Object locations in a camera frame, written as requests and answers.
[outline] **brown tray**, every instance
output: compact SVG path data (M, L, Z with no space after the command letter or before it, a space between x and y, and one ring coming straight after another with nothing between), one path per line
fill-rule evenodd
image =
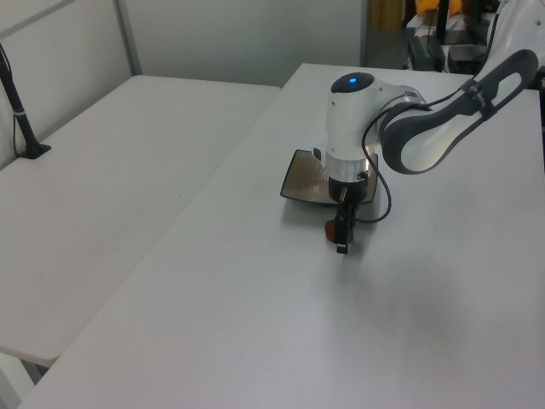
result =
M371 158L378 167L376 153L372 154ZM371 171L367 195L361 204L372 202L375 192L376 172ZM318 205L336 205L336 202L330 198L329 177L324 172L324 166L314 157L312 152L301 149L297 149L293 154L280 196Z

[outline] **black cable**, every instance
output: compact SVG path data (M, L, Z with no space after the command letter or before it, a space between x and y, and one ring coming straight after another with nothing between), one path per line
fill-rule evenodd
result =
M15 142L15 114L14 114L14 153L15 157L19 157L19 153L17 152L17 143Z
M365 146L365 140L367 139L367 134L369 134L369 131L371 130L371 128L373 128L373 126L378 122L380 118L382 118L384 115L389 113L390 109L392 108L389 108L386 111L382 111L370 122L370 124L365 129L364 135L362 137L362 142L361 142L361 147L364 150L365 158L369 161L371 168L373 168L373 170L376 173L376 176L381 180L381 183L384 186L384 189L386 190L386 195L388 196L388 207L382 216L373 220L363 220L363 219L358 219L356 217L355 221L358 223L363 223L363 224L378 223L381 220L386 219L387 216L390 214L390 210L392 209L392 193L390 192L390 187L388 187L388 184L386 183L384 176L382 176L382 173L378 170L378 167L376 166L375 162L373 162L373 159L369 155L369 152L367 152L367 147Z
M11 74L11 65L9 64L9 58L6 52L3 49L2 43L0 43L0 55L2 55L2 59L6 61L6 65L8 66L8 71Z
M485 66L485 63L488 61L488 57L491 53L492 43L494 42L494 35L496 34L496 25L497 25L497 20L499 16L500 16L499 14L496 14L494 16L494 21L492 22L492 31L490 32L490 41L488 42L488 45L486 46L485 58L483 59L483 62L481 63L479 71L483 69L483 66Z
M435 13L438 11L439 9L439 3L437 4L437 6L435 7L435 9L433 9L433 12L432 12L432 16L430 17L429 19L429 25L427 26L427 37L426 37L426 48L427 48L427 52L431 55L432 58L435 58L437 59L437 57L435 56L434 53L432 53L432 49L429 48L429 38L430 38L430 33L432 31L432 23L433 23L433 17L435 17ZM441 67L441 70L443 72L446 72L445 68L444 67Z
M411 104L411 105L408 105L407 107L405 107L399 114L405 112L405 111L408 111L410 109L419 109L419 110L426 110L428 109L429 107L433 107L434 105L437 105L437 104L440 104L441 102L445 102L447 101L448 99L450 99L452 96L454 96L456 94L456 92L458 92L458 90L454 91L452 94L450 95L447 95L446 97L444 98L441 98L439 100L436 100L434 102L430 102L428 104L420 104L420 103L415 103L415 104ZM384 219L387 218L387 216L390 214L390 211L392 210L392 192L390 192L390 187L388 186L388 184L386 183L386 180L384 179L384 176L382 175L382 173L378 170L378 167L376 166L375 162L373 162L373 159L371 158L371 156L369 155L369 152L367 151L367 146L365 145L365 140L367 139L367 134L369 134L369 131L373 128L373 126L375 126L375 124L378 122L378 120L380 118L382 118L384 115L386 115L387 113L390 112L392 108L388 108L387 110L385 111L382 111L381 113L379 113L371 122L370 124L367 126L367 128L365 129L365 132L364 132L364 135L362 136L362 141L361 141L361 147L364 151L364 155L365 155L365 158L369 161L369 165L371 166L371 168L373 168L373 170L376 172L376 176L381 180L381 183L382 185L384 186L384 190L386 190L386 195L388 197L388 205L387 205L387 208L386 208L386 211L384 212L384 214L376 219L372 219L372 220L364 220L364 219L358 219L357 217L355 218L355 221L358 222L358 223L363 223L363 224L373 224L373 223L378 223Z
M3 46L2 46L1 43L0 43L0 56L2 57L2 60L5 61L6 66L8 67L9 75L13 77L13 73L11 71L11 64L9 64L9 58L6 55L6 52L4 51ZM16 123L16 118L15 118L15 113L14 113L13 143L14 143L14 154L15 154L15 157L18 158L19 153L17 152L17 145L16 145L16 141L15 141L15 123Z

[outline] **white wall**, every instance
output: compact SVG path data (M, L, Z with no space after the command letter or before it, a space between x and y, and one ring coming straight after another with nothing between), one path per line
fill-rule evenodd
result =
M130 77L113 0L68 3L1 42L38 140ZM0 87L0 169L14 158L11 126Z
M359 65L362 0L119 2L147 75L283 86L303 62Z

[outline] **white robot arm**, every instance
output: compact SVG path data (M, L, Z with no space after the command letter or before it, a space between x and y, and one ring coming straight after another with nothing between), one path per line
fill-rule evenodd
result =
M362 145L371 153L380 143L385 162L399 173L414 175L437 166L545 65L545 0L504 0L491 25L489 44L479 75L433 108L414 89L384 84L370 74L349 74L333 84L324 159L330 196L339 203L338 252L347 251L347 230L366 183L369 162ZM363 144L362 135L380 114L383 118Z

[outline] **yellow object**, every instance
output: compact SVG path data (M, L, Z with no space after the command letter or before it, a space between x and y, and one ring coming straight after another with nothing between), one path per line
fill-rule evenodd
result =
M416 0L416 12L418 15L424 15L428 10L434 10L439 5L439 0ZM450 0L450 15L462 12L462 0Z

